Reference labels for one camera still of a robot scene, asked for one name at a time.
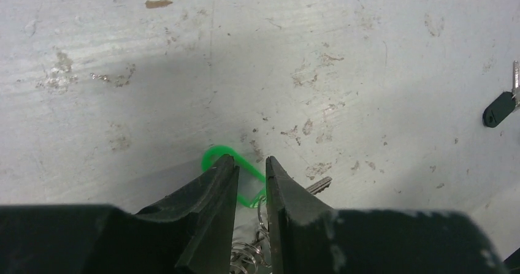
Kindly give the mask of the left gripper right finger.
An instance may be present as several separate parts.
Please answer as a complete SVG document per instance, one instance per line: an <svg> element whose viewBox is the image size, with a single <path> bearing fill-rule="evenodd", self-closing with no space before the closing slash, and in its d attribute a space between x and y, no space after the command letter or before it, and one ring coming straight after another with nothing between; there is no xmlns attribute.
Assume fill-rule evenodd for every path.
<svg viewBox="0 0 520 274"><path fill-rule="evenodd" d="M449 210L334 209L266 160L274 273L507 273L486 234Z"/></svg>

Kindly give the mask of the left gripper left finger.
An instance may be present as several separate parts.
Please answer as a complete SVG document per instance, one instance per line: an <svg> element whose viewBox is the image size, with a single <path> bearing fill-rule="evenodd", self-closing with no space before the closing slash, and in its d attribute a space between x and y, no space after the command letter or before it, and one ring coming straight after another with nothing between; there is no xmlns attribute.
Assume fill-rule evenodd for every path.
<svg viewBox="0 0 520 274"><path fill-rule="evenodd" d="M2 273L228 273L239 168L230 155L131 214L113 205L4 205Z"/></svg>

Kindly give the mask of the metal key organizer disc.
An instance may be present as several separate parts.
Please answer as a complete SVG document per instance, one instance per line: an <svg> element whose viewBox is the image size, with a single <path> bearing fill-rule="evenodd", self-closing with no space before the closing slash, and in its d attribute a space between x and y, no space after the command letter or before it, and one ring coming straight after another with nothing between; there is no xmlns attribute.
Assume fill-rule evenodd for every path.
<svg viewBox="0 0 520 274"><path fill-rule="evenodd" d="M267 197L262 196L257 206L253 239L245 242L243 237L233 237L229 273L272 273L268 214L264 211L266 203Z"/></svg>

